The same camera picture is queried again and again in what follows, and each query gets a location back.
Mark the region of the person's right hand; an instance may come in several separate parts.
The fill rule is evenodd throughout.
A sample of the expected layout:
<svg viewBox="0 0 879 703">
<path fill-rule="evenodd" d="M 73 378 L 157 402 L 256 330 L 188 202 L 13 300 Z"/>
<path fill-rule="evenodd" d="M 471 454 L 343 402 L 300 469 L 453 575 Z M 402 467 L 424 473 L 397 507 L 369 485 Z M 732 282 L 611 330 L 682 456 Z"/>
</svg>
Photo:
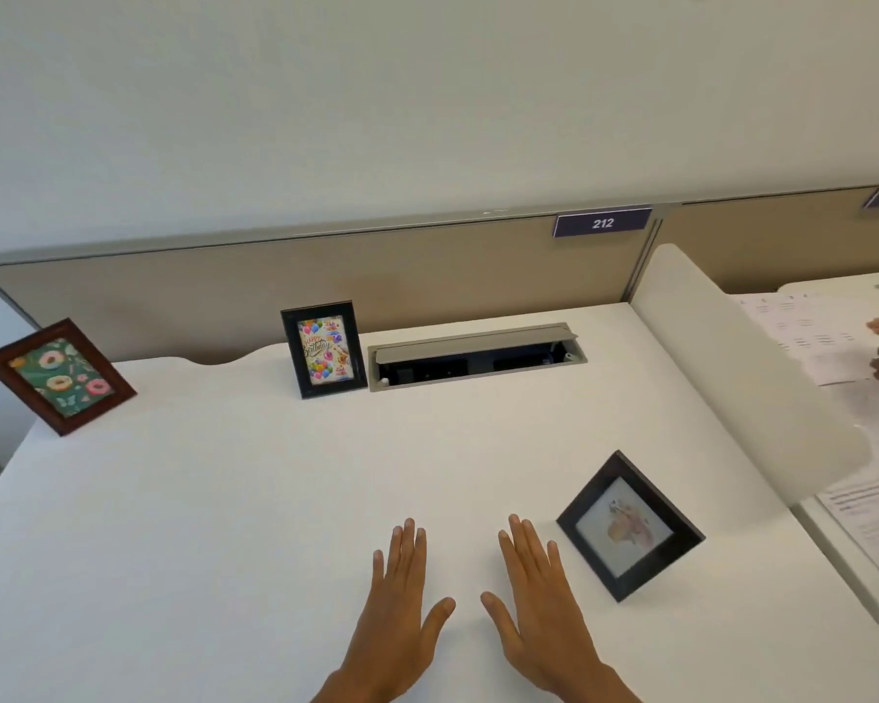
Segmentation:
<svg viewBox="0 0 879 703">
<path fill-rule="evenodd" d="M 508 581 L 510 534 L 509 528 L 500 531 L 498 536 Z M 548 606 L 547 593 L 541 599 L 516 599 L 513 591 L 512 595 L 515 610 L 508 610 L 521 635 L 522 652 L 503 654 L 512 668 L 528 682 L 552 694 L 550 685 L 555 676 L 571 668 L 603 663 L 579 605 L 577 615 L 561 615 L 560 612 L 555 615 Z"/>
</svg>

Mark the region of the person's left hand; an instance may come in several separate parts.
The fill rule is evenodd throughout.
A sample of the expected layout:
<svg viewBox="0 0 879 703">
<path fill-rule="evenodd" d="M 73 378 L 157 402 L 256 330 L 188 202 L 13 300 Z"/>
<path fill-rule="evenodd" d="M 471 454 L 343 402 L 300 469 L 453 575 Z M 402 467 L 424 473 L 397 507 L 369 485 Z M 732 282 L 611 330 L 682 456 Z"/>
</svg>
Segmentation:
<svg viewBox="0 0 879 703">
<path fill-rule="evenodd" d="M 362 613 L 339 669 L 354 678 L 364 677 L 375 684 L 386 686 L 393 684 L 411 688 L 429 669 L 436 652 L 421 653 L 422 623 L 430 611 L 429 609 L 428 612 L 423 612 L 428 555 L 426 533 L 415 523 L 416 579 L 411 583 L 412 587 L 405 590 L 401 582 L 401 540 L 404 523 L 394 527 L 387 551 L 383 552 L 385 575 L 388 581 L 388 592 L 384 602 L 371 603 L 370 580 Z"/>
</svg>

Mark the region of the person's right forearm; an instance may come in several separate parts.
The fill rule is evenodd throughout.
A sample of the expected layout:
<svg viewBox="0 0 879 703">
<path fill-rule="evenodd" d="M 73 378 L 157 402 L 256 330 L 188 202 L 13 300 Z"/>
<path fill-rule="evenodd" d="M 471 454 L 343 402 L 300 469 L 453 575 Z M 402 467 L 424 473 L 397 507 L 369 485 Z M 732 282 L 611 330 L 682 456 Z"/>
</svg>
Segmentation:
<svg viewBox="0 0 879 703">
<path fill-rule="evenodd" d="M 601 662 L 555 676 L 550 689 L 563 703 L 643 703 L 614 668 Z"/>
</svg>

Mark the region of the person's left forearm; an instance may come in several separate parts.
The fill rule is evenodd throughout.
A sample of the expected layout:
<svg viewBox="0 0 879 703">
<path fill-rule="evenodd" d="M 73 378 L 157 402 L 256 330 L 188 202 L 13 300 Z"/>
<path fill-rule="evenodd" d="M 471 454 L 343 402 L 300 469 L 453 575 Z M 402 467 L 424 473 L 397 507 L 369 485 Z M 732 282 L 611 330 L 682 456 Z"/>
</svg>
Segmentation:
<svg viewBox="0 0 879 703">
<path fill-rule="evenodd" d="M 328 675 L 309 703 L 394 703 L 410 687 L 375 684 L 339 669 Z"/>
</svg>

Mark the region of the white curved side divider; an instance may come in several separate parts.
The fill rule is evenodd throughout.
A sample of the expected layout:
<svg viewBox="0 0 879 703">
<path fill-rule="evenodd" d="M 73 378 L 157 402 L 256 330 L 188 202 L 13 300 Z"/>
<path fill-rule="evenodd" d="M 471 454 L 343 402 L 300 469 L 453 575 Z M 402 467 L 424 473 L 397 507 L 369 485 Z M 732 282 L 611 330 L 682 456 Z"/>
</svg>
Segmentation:
<svg viewBox="0 0 879 703">
<path fill-rule="evenodd" d="M 786 505 L 870 464 L 845 407 L 679 247 L 654 250 L 630 304 Z"/>
</svg>

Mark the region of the paper sheet with text block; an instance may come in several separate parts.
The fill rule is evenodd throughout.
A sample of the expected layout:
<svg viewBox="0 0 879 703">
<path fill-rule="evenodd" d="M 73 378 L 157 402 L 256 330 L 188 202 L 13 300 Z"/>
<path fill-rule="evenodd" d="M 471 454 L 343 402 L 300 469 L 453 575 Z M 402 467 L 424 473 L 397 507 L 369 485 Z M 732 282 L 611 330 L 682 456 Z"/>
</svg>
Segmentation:
<svg viewBox="0 0 879 703">
<path fill-rule="evenodd" d="M 867 467 L 817 498 L 879 568 L 879 468 Z"/>
</svg>

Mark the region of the long beige desk partition panel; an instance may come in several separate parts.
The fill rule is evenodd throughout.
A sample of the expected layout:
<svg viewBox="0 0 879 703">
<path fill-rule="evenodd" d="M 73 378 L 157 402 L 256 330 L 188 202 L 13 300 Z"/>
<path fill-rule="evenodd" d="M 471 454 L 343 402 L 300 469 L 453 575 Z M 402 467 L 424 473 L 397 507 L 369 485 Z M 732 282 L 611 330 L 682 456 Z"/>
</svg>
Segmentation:
<svg viewBox="0 0 879 703">
<path fill-rule="evenodd" d="M 111 361 L 229 362 L 283 340 L 280 311 L 351 301 L 361 332 L 614 304 L 668 205 L 639 231 L 553 238 L 558 214 L 0 256 L 35 328 L 71 318 Z"/>
</svg>

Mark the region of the large printed paper sheet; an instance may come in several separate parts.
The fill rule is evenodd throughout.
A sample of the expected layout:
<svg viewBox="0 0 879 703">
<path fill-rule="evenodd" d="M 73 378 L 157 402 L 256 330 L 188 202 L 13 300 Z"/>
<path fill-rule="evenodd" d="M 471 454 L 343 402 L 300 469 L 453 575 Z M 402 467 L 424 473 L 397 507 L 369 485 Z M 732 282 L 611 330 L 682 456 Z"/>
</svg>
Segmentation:
<svg viewBox="0 0 879 703">
<path fill-rule="evenodd" d="M 733 294 L 732 299 L 818 386 L 873 377 L 879 306 L 831 293 Z"/>
</svg>

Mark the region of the short beige desk partition panel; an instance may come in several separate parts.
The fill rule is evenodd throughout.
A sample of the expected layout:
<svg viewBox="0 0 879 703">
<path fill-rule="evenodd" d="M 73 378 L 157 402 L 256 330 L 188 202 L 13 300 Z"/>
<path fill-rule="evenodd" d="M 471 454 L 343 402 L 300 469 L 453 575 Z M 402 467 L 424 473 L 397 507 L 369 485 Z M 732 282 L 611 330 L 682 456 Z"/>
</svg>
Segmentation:
<svg viewBox="0 0 879 703">
<path fill-rule="evenodd" d="M 723 291 L 879 272 L 874 186 L 691 202 L 668 213 L 652 250 L 674 245 Z"/>
</svg>

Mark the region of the black frame with pale picture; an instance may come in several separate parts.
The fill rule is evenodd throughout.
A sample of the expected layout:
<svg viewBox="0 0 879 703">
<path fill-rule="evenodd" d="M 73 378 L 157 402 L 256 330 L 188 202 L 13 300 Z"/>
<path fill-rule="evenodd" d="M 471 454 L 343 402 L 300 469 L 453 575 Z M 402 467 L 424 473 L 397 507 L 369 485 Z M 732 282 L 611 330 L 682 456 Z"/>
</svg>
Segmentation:
<svg viewBox="0 0 879 703">
<path fill-rule="evenodd" d="M 622 451 L 614 451 L 557 518 L 616 602 L 706 539 Z"/>
</svg>

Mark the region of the black frame with balloon picture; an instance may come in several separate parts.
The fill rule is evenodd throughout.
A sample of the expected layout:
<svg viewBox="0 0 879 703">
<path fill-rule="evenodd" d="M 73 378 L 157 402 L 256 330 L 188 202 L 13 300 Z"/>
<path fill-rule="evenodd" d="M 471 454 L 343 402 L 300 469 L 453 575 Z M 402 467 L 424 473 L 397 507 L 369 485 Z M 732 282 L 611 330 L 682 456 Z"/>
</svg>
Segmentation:
<svg viewBox="0 0 879 703">
<path fill-rule="evenodd" d="M 303 400 L 366 389 L 351 301 L 280 311 Z"/>
</svg>

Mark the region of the brown frame with donut picture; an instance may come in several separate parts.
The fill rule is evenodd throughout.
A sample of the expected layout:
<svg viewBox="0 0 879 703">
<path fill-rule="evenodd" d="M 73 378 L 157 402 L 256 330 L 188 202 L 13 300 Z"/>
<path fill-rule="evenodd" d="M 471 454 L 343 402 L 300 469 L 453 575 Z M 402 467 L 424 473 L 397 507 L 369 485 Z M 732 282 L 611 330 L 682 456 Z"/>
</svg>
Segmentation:
<svg viewBox="0 0 879 703">
<path fill-rule="evenodd" d="M 137 395 L 71 318 L 1 347 L 0 382 L 59 436 Z"/>
</svg>

